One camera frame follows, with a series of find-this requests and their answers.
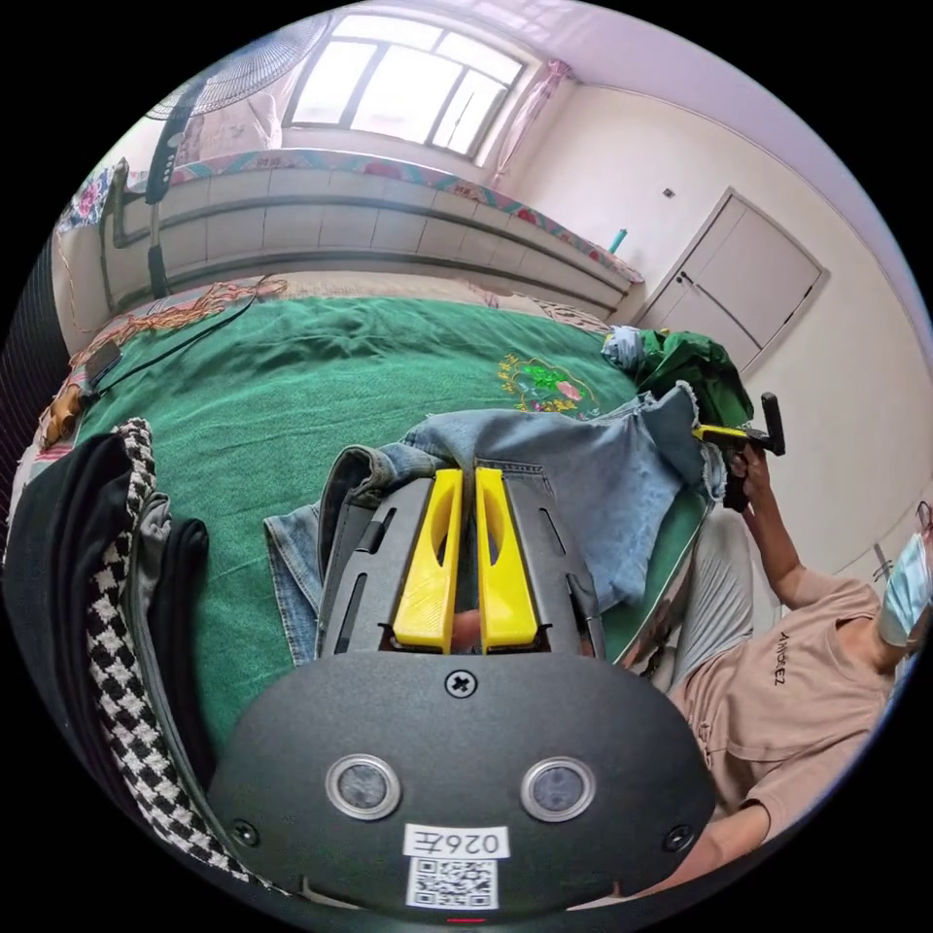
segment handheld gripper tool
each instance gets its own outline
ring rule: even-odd
[[[474,480],[468,520],[455,469],[344,502],[320,657],[225,748],[209,801],[231,849],[298,897],[421,923],[542,917],[661,881],[712,815],[684,718],[607,661],[554,500],[496,469]],[[465,538],[472,654],[452,648]]]
[[[784,444],[784,425],[780,418],[778,397],[766,392],[761,396],[761,410],[765,416],[765,431],[755,428],[721,428],[716,425],[700,425],[693,430],[698,440],[715,444],[727,458],[742,455],[745,445],[757,450],[766,450],[776,457],[783,457],[787,452]],[[726,495],[723,504],[737,512],[744,512],[748,507],[748,497],[743,492],[744,479],[729,469],[726,482]]]

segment qr code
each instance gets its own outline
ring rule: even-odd
[[[494,859],[413,858],[408,877],[410,907],[492,911],[499,906]]]

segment bed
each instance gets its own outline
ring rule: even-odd
[[[589,419],[636,394],[601,353],[608,327],[576,307],[464,280],[340,271],[238,279],[147,302],[93,336],[66,385],[83,384],[86,359],[110,338],[128,372],[235,313],[253,293],[258,299],[228,326],[121,382],[67,440],[42,449],[41,424],[12,504],[83,438],[131,417],[149,421],[159,488],[173,514],[201,519],[211,537],[194,656],[218,749],[246,706],[293,665],[262,520],[315,501],[344,446],[399,440],[445,411],[518,407]],[[663,634],[705,513],[699,496],[679,495],[644,600],[606,615],[616,663],[643,663]]]

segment green bedspread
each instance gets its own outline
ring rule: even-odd
[[[217,320],[135,336],[104,384]],[[588,418],[610,411],[635,386],[601,346],[597,334],[481,306],[267,301],[120,383],[90,409],[81,437],[131,417],[150,422],[159,489],[176,517],[200,518],[210,533],[195,664],[218,749],[246,706],[291,669],[262,520],[315,501],[344,446],[400,440],[429,414],[524,406]],[[651,587],[667,579],[698,527],[698,502],[681,494],[674,504],[652,558]],[[641,607],[609,615],[610,654],[622,653],[642,617]]]

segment denim jacket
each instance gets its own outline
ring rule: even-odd
[[[320,649],[323,579],[344,502],[375,508],[394,489],[445,467],[464,472],[458,611],[478,605],[472,519],[478,467],[499,468],[554,499],[593,576],[601,611],[637,603],[661,522],[680,489],[722,500],[722,457],[693,436],[696,424],[693,393],[680,383],[660,400],[646,394],[591,421],[508,409],[460,411],[430,417],[398,443],[346,448],[320,501],[263,523],[294,662],[305,664]]]

